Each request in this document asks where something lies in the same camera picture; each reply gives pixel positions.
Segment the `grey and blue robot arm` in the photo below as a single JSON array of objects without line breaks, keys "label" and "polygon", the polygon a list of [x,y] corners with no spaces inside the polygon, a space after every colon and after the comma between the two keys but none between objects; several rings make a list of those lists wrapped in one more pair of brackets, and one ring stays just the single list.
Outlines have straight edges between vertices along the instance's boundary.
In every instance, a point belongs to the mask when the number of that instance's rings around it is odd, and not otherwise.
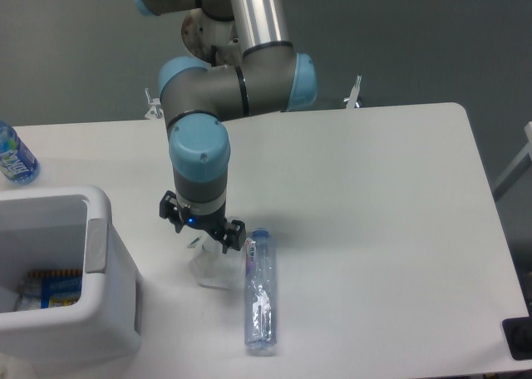
[{"label": "grey and blue robot arm", "polygon": [[239,60],[177,57],[160,69],[175,187],[160,202],[160,216],[176,231],[206,232],[223,249],[239,250],[242,221],[225,214],[230,143],[226,121],[312,105],[318,93],[310,56],[297,53],[288,37],[282,0],[134,0],[147,16],[200,10],[211,29],[235,25]]}]

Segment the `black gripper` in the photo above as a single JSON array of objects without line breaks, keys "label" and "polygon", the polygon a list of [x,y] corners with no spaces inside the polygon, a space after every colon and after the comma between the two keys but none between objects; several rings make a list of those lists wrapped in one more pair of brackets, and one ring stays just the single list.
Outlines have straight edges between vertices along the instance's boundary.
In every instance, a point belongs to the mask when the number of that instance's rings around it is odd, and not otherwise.
[{"label": "black gripper", "polygon": [[191,206],[179,205],[175,193],[170,190],[165,192],[160,201],[159,216],[168,220],[177,234],[185,227],[205,232],[221,245],[222,253],[228,253],[230,249],[240,251],[247,238],[243,221],[226,219],[225,204],[211,213],[197,214]]}]

